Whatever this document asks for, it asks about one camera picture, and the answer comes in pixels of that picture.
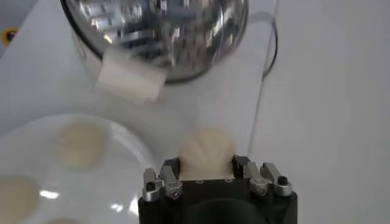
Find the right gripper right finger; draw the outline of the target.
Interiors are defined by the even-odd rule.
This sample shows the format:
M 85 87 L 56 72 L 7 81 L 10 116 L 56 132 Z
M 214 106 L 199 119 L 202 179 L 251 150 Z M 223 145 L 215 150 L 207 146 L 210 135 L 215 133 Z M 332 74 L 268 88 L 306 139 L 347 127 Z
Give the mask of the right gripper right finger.
M 280 197 L 292 195 L 292 184 L 283 176 L 274 163 L 263 163 L 260 167 L 246 156 L 233 157 L 233 176 L 236 179 L 249 179 L 249 189 L 264 197 L 268 193 Z

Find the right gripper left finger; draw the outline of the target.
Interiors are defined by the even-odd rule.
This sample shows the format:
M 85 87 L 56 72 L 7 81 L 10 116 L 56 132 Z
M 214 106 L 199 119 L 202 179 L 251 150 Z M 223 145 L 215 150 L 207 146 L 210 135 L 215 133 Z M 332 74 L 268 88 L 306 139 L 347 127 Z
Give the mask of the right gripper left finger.
M 143 173 L 142 199 L 158 201 L 162 197 L 178 200 L 183 194 L 183 183 L 179 180 L 180 161 L 178 157 L 166 160 L 157 175 L 153 168 Z

